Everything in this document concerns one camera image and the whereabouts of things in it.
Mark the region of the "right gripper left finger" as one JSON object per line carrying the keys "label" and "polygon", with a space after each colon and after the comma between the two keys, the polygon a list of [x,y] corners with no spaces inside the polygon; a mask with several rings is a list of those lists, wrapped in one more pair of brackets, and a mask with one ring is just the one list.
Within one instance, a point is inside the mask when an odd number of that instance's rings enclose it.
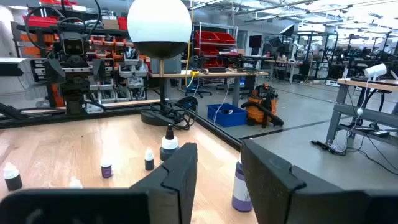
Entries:
{"label": "right gripper left finger", "polygon": [[129,188],[21,190],[1,201],[1,223],[190,223],[197,160],[186,143]]}

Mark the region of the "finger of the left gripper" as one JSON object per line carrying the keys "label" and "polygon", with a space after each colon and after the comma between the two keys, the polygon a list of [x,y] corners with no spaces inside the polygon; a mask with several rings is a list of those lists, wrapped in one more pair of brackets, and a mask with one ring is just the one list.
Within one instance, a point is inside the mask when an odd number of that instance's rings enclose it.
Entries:
{"label": "finger of the left gripper", "polygon": [[65,82],[65,73],[57,59],[47,59],[44,61],[44,69],[46,80],[49,83],[63,83]]}
{"label": "finger of the left gripper", "polygon": [[92,72],[96,81],[104,81],[106,79],[105,61],[102,59],[93,59]]}

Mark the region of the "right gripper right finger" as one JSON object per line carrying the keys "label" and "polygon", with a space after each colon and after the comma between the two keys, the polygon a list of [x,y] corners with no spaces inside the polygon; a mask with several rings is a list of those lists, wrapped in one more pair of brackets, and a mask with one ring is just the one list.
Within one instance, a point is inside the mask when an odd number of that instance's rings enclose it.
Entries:
{"label": "right gripper right finger", "polygon": [[397,224],[397,191],[345,190],[247,139],[244,179],[259,223]]}

